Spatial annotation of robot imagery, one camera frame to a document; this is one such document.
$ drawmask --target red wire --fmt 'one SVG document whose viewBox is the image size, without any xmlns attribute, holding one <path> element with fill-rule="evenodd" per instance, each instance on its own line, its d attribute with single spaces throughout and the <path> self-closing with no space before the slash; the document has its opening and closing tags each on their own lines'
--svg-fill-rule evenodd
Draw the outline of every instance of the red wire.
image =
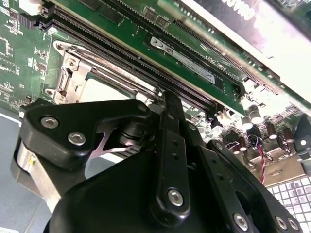
<svg viewBox="0 0 311 233">
<path fill-rule="evenodd" d="M 262 146 L 259 146 L 259 155 L 261 156 L 261 183 L 264 184 L 266 179 L 266 158 L 264 157 Z"/>
</svg>

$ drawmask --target memory stick label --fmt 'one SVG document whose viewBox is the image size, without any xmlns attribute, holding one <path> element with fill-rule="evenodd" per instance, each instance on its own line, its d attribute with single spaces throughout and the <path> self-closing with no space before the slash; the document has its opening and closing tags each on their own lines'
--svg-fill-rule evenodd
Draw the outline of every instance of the memory stick label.
<svg viewBox="0 0 311 233">
<path fill-rule="evenodd" d="M 201 66 L 197 65 L 184 55 L 176 52 L 171 47 L 165 45 L 159 39 L 155 38 L 154 36 L 151 38 L 150 44 L 158 49 L 165 51 L 167 54 L 181 62 L 185 67 L 196 73 L 197 75 L 201 76 L 202 78 L 206 79 L 212 84 L 215 84 L 215 76 L 208 72 L 207 70 L 203 69 Z"/>
</svg>

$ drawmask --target label sticker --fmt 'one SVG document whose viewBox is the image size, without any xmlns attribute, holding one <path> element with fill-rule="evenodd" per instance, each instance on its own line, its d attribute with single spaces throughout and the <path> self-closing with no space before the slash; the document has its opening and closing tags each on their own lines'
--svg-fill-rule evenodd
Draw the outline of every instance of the label sticker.
<svg viewBox="0 0 311 233">
<path fill-rule="evenodd" d="M 184 55 L 176 52 L 169 46 L 165 45 L 162 41 L 155 38 L 154 36 L 151 38 L 150 41 L 151 45 L 154 47 L 157 47 L 158 49 L 161 49 L 165 51 L 167 54 L 175 58 L 176 60 L 180 61 L 185 67 L 196 73 L 197 75 L 201 76 L 202 78 L 206 79 L 212 84 L 215 84 L 215 77 L 211 73 L 209 73 L 207 70 L 203 69 Z"/>
<path fill-rule="evenodd" d="M 0 233 L 19 233 L 18 231 L 0 227 Z"/>
</svg>

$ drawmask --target white connector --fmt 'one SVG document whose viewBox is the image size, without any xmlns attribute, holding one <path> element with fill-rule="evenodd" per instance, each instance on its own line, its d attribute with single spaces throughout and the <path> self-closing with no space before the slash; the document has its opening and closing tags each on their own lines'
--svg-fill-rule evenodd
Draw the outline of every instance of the white connector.
<svg viewBox="0 0 311 233">
<path fill-rule="evenodd" d="M 42 0 L 19 0 L 19 7 L 31 16 L 41 12 Z"/>
</svg>

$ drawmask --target silver screw head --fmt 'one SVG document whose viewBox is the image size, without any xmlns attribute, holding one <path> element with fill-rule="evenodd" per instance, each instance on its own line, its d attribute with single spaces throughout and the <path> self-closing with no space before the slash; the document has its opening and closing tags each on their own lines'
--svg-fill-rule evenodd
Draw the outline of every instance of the silver screw head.
<svg viewBox="0 0 311 233">
<path fill-rule="evenodd" d="M 72 132 L 68 135 L 68 141 L 75 146 L 82 146 L 86 142 L 86 137 L 79 132 Z"/>
<path fill-rule="evenodd" d="M 170 189 L 168 195 L 169 200 L 173 205 L 182 206 L 182 204 L 184 203 L 183 196 L 176 189 Z"/>
<path fill-rule="evenodd" d="M 58 49 L 58 50 L 64 50 L 64 47 L 61 45 L 61 44 L 56 44 L 56 48 Z"/>
<path fill-rule="evenodd" d="M 59 125 L 59 122 L 51 116 L 46 116 L 41 119 L 41 125 L 48 129 L 55 129 Z"/>
<path fill-rule="evenodd" d="M 292 227 L 294 230 L 296 230 L 296 231 L 299 230 L 298 225 L 297 225 L 291 218 L 288 218 L 287 220 L 289 221 L 291 227 Z"/>
<path fill-rule="evenodd" d="M 189 128 L 190 128 L 191 130 L 195 130 L 195 126 L 192 125 L 192 124 L 189 124 Z"/>
<path fill-rule="evenodd" d="M 280 217 L 276 217 L 276 222 L 280 226 L 280 228 L 287 230 L 287 226 L 285 222 L 283 221 L 283 219 L 281 219 Z"/>
<path fill-rule="evenodd" d="M 218 149 L 222 150 L 223 149 L 223 146 L 219 143 L 219 142 L 216 142 L 216 146 Z"/>
<path fill-rule="evenodd" d="M 234 222 L 238 225 L 238 227 L 243 230 L 243 231 L 247 231 L 248 230 L 248 225 L 247 225 L 247 222 L 245 220 L 245 218 L 238 214 L 238 213 L 235 213 L 233 215 L 233 219 L 234 219 Z"/>
</svg>

